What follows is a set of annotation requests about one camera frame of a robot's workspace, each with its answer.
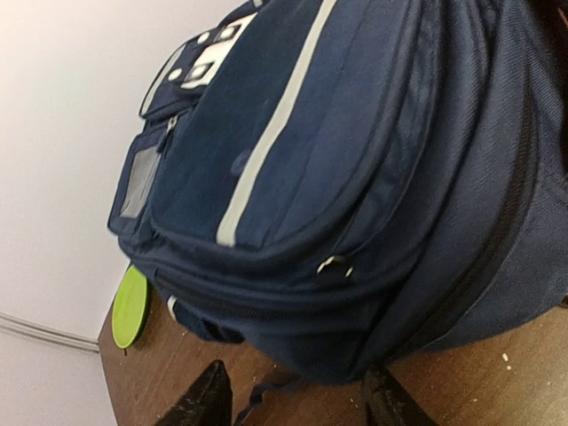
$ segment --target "white stripe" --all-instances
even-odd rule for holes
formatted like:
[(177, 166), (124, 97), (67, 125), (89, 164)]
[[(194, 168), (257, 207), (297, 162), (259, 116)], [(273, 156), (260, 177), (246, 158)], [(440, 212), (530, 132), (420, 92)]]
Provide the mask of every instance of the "white stripe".
[(242, 214), (249, 203), (250, 194), (256, 182), (256, 177), (264, 164), (266, 156), (270, 152), (272, 145), (288, 124), (288, 120), (292, 115), (292, 110), (296, 104), (300, 89), (304, 84), (305, 76), (312, 62), (313, 53), (320, 39), (321, 32), (326, 25), (327, 18), (331, 14), (337, 0), (323, 0), (319, 8), (312, 28), (305, 39), (304, 47), (298, 56), (296, 66), (292, 71), (292, 75), (288, 80), (288, 85), (282, 94), (280, 102), (274, 110), (271, 120), (268, 122), (264, 133), (258, 140), (255, 149), (250, 158), (248, 158), (247, 166), (242, 172), (241, 179), (235, 188), (229, 207), (219, 224), (217, 229), (217, 243), (234, 247), (235, 233)]
[(148, 112), (148, 109), (150, 108), (150, 105), (154, 100), (154, 96), (158, 91), (158, 87), (160, 87), (160, 84), (162, 84), (163, 79), (166, 78), (166, 75), (170, 72), (171, 68), (174, 66), (174, 63), (181, 56), (182, 52), (184, 51), (185, 45), (186, 43), (183, 43), (181, 46), (179, 46), (177, 50), (171, 54), (170, 58), (168, 59), (168, 62), (166, 62), (166, 65), (163, 66), (162, 71), (156, 77), (156, 80), (154, 81), (154, 83), (150, 87), (150, 90), (146, 94), (144, 102), (142, 102), (142, 108), (140, 108), (140, 115), (144, 115)]
[(170, 298), (168, 299), (168, 311), (170, 311), (171, 318), (173, 318), (176, 322), (178, 322), (178, 319), (176, 318), (176, 313), (174, 312), (174, 306), (176, 305), (177, 301), (177, 298), (174, 296), (170, 296)]

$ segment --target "green disc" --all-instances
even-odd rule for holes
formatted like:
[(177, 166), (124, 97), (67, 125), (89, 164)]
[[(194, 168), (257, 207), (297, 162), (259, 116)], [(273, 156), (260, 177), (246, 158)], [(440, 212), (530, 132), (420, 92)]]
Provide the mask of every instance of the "green disc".
[(119, 348), (128, 348), (138, 338), (146, 320), (149, 297), (146, 277), (130, 266), (114, 298), (113, 337)]

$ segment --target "zipper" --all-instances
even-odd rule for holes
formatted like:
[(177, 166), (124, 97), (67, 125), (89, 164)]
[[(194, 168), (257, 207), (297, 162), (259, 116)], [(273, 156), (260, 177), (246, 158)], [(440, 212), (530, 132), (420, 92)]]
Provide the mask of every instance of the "zipper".
[[(525, 101), (524, 110), (525, 117), (532, 114), (528, 99)], [(527, 189), (532, 190), (532, 186), (529, 188), (528, 184), (534, 182), (534, 175), (536, 173), (536, 167), (535, 164), (532, 164), (531, 156), (531, 133), (533, 130), (531, 128), (530, 118), (526, 118), (526, 121), (527, 122), (524, 124), (524, 128), (522, 130), (523, 135), (513, 166), (513, 174), (509, 181), (509, 188), (497, 222), (490, 232), (491, 236), (485, 242), (485, 245), (469, 269), (466, 270), (466, 272), (456, 281), (453, 289), (446, 299), (444, 299), (436, 310), (418, 327), (416, 331), (413, 332), (411, 337), (406, 339), (406, 342), (403, 343), (394, 352), (394, 354), (387, 357), (387, 363), (400, 359), (412, 351), (424, 348), (426, 345), (436, 341), (452, 329), (455, 323), (450, 325), (449, 328), (445, 327), (442, 332), (439, 332), (439, 330), (436, 331), (433, 338), (429, 336), (427, 342), (423, 342), (424, 337), (428, 335), (429, 330), (436, 330), (439, 328), (444, 317), (446, 317), (449, 312), (455, 311), (454, 306), (456, 305), (456, 302), (468, 300), (469, 302), (465, 304), (467, 306), (466, 309), (469, 309), (470, 306), (475, 303), (485, 290), (485, 286), (482, 286), (481, 288), (477, 286), (476, 288), (475, 284), (478, 282), (479, 278), (481, 278), (483, 273), (487, 271), (488, 265), (501, 265), (502, 261), (509, 253), (509, 250), (505, 249), (504, 243), (510, 236), (515, 236), (518, 229), (522, 226), (525, 212), (528, 209), (528, 203), (527, 206), (522, 209), (522, 200), (526, 195)]]
[(166, 126), (166, 134), (163, 141), (158, 145), (157, 152), (163, 153), (164, 155), (168, 152), (171, 145), (171, 140), (173, 139), (174, 129), (178, 125), (178, 114), (173, 115), (168, 120), (168, 125)]
[(221, 297), (204, 294), (194, 288), (182, 286), (174, 280), (164, 277), (163, 274), (159, 272), (155, 274), (154, 284), (158, 287), (165, 288), (179, 300), (188, 302), (191, 306), (194, 306), (199, 310), (210, 312), (222, 317), (229, 316), (242, 320), (286, 320), (315, 316), (325, 311), (315, 308), (302, 311), (292, 311), (290, 309), (279, 311), (275, 309), (253, 308), (251, 306), (237, 304), (235, 302), (228, 303)]

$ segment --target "backpack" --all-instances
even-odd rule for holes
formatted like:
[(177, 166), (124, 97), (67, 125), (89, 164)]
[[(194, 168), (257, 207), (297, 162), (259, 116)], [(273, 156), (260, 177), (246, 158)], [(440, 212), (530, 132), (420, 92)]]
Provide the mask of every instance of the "backpack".
[(568, 290), (551, 0), (248, 1), (148, 90), (108, 221), (175, 319), (318, 383)]

